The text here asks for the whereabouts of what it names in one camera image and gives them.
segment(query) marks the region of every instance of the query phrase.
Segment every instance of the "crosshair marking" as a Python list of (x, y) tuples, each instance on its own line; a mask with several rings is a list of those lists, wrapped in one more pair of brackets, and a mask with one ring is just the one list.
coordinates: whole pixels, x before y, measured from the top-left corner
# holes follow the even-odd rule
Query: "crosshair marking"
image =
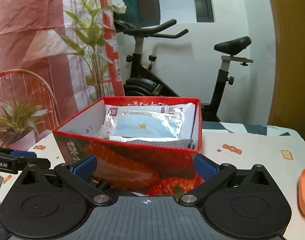
[(150, 204), (151, 202), (153, 202), (153, 201), (151, 201), (151, 200), (149, 200), (149, 199), (145, 199), (144, 201), (142, 201), (144, 204), (146, 204), (146, 205), (148, 205), (148, 204)]

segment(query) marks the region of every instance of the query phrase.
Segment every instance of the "tablecloth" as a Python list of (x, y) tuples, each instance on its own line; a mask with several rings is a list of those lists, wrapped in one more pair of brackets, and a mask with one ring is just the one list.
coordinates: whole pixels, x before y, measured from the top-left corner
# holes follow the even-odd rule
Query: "tablecloth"
[[(300, 137), (300, 135), (291, 129), (281, 128), (276, 126), (260, 126), (260, 125), (243, 125), (243, 124), (233, 124), (233, 123), (223, 123), (223, 122), (203, 122), (203, 140), (205, 138), (205, 134), (213, 132), (213, 133), (252, 133), (259, 135), (266, 135), (268, 137), (271, 136), (291, 136), (298, 138), (298, 143), (301, 147), (304, 147), (305, 142)], [(54, 166), (63, 163), (64, 159), (57, 147), (56, 141), (54, 139), (53, 134), (48, 135), (46, 138), (39, 141), (36, 145), (30, 148), (29, 151), (34, 151), (38, 157), (40, 158), (48, 158), (51, 162), (51, 168)], [(227, 162), (227, 157), (222, 155), (222, 157), (216, 156), (216, 161), (220, 163)], [(241, 162), (246, 163), (246, 156), (241, 157)], [(9, 175), (6, 173), (0, 173), (5, 180), (0, 189), (0, 197), (1, 201), (4, 199), (8, 190), (11, 188), (11, 185), (16, 180), (18, 175)], [(298, 207), (296, 204), (291, 203), (291, 208), (293, 211), (292, 224), (293, 226), (288, 227), (285, 237), (287, 240), (305, 240), (305, 218), (302, 217), (298, 212)]]

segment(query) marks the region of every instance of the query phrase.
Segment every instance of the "table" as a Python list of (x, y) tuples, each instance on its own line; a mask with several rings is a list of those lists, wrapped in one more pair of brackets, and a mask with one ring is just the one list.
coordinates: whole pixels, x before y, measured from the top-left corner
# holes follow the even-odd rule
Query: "table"
[[(259, 135), (267, 135), (267, 136), (291, 136), (296, 137), (299, 140), (302, 140), (300, 135), (291, 129), (275, 127), (275, 126), (258, 126), (258, 125), (242, 125), (242, 124), (232, 124), (232, 123), (219, 123), (219, 122), (203, 122), (203, 134), (207, 132), (213, 133), (252, 133)], [(40, 158), (48, 158), (51, 162), (51, 168), (54, 166), (63, 163), (64, 159), (57, 147), (56, 141), (54, 139), (53, 134), (48, 135), (44, 139), (40, 140), (35, 146), (33, 146), (30, 151), (34, 151), (38, 157)], [(225, 158), (217, 159), (218, 163), (224, 163)], [(4, 178), (8, 177), (9, 174), (0, 173)], [(0, 197), (1, 201), (4, 199), (8, 190), (11, 188), (12, 184), (16, 180), (18, 175), (12, 175), (11, 178), (5, 182), (0, 189)], [(300, 216), (298, 212), (298, 207), (295, 204), (291, 205), (293, 210), (292, 224), (295, 226), (291, 226), (287, 228), (285, 233), (285, 237), (287, 240), (305, 240), (305, 218)]]
[[(300, 135), (294, 130), (273, 126), (204, 123), (203, 128), (206, 129), (203, 129), (202, 153), (212, 161), (231, 163), (238, 169), (250, 169), (256, 163), (266, 167), (292, 209), (285, 239), (305, 240), (305, 218), (297, 201), (297, 181), (305, 168), (305, 141)], [(242, 153), (226, 150), (224, 144)]]

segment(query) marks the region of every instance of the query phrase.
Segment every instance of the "red wire chair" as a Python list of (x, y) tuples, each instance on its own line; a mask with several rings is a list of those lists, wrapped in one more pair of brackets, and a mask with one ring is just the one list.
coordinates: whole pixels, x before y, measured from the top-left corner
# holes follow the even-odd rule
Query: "red wire chair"
[[(53, 130), (59, 125), (60, 118), (55, 96), (48, 83), (38, 74), (24, 69), (0, 72), (0, 100), (15, 103), (33, 99), (43, 109), (51, 111), (43, 117), (44, 123), (37, 125), (38, 136), (45, 130)], [(0, 115), (4, 111), (0, 106)]]

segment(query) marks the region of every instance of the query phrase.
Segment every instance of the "crown logo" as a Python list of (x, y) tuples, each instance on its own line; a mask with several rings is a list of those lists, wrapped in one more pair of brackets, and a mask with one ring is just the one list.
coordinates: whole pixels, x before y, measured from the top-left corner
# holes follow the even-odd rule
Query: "crown logo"
[(146, 128), (146, 124), (145, 124), (145, 123), (139, 124), (139, 128), (140, 128), (140, 129), (145, 129), (145, 128)]

